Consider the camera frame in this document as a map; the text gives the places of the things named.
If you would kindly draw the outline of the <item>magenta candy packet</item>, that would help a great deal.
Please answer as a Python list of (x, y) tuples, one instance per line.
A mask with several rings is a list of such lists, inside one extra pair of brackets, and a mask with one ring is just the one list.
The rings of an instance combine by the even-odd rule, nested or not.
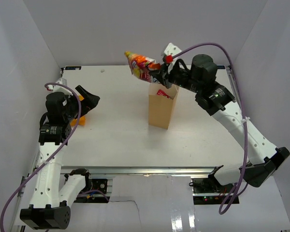
[(159, 89), (159, 90), (157, 91), (156, 95), (157, 95), (157, 96), (163, 96), (163, 97), (165, 97), (165, 98), (167, 98), (167, 99), (170, 99), (170, 98), (171, 98), (171, 97), (170, 97), (168, 94), (166, 94), (162, 89)]

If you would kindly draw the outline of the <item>orange snack packet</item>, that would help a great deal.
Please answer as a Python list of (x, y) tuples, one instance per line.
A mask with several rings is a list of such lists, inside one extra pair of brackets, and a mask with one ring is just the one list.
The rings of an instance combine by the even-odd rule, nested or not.
[(159, 81), (150, 74), (151, 71), (160, 69), (160, 64), (154, 59), (131, 51), (126, 51), (125, 56), (128, 60), (131, 74), (142, 81), (156, 84), (159, 83)]

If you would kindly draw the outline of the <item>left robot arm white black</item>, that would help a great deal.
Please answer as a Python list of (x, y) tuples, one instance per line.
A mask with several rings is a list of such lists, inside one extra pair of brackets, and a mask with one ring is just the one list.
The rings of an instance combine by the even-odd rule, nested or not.
[(28, 208), (21, 209), (20, 219), (33, 230), (64, 230), (71, 219), (71, 205), (77, 196), (90, 190), (89, 171), (72, 170), (59, 187), (63, 156), (76, 127), (73, 120), (94, 109), (99, 96), (78, 85), (76, 91), (64, 87), (46, 96), (46, 113), (40, 120), (39, 160), (33, 175), (36, 185)]

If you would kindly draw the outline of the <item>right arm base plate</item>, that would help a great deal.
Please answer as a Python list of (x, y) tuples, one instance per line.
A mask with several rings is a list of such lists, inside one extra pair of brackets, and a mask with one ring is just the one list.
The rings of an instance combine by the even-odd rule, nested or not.
[(214, 170), (205, 178), (192, 178), (188, 184), (193, 192), (194, 205), (218, 205), (231, 191), (233, 184), (221, 185), (214, 180), (214, 174), (223, 167), (215, 167)]

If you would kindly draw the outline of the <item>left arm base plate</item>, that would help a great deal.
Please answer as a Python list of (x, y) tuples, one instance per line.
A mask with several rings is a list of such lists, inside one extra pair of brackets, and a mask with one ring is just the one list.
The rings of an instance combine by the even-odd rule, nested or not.
[(108, 180), (91, 179), (91, 189), (80, 193), (76, 198), (76, 203), (108, 203)]

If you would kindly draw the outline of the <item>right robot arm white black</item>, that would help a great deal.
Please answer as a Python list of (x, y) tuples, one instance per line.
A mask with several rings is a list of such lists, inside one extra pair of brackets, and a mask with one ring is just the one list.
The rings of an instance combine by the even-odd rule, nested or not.
[(255, 188), (260, 187), (290, 155), (287, 148), (269, 142), (243, 116), (233, 94), (216, 81), (218, 66), (209, 55), (194, 56), (190, 68), (171, 55), (164, 55), (162, 60), (160, 69), (151, 74), (167, 88), (176, 85), (195, 93), (198, 105), (231, 134), (246, 155), (244, 164), (218, 166), (208, 178), (220, 186), (243, 179)]

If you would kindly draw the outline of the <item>large yellow snack bag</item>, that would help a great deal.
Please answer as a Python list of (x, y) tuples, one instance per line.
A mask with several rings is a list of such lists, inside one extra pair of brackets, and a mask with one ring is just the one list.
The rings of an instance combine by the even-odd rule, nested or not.
[[(78, 97), (79, 97), (80, 101), (82, 101), (82, 100), (84, 99), (81, 95), (79, 95)], [(70, 126), (71, 126), (71, 127), (74, 127), (74, 126), (76, 125), (76, 122), (77, 122), (77, 119), (73, 119), (73, 120), (70, 122)], [(86, 123), (86, 116), (82, 116), (82, 117), (80, 117), (78, 125), (80, 125), (80, 126), (84, 126), (85, 123)]]

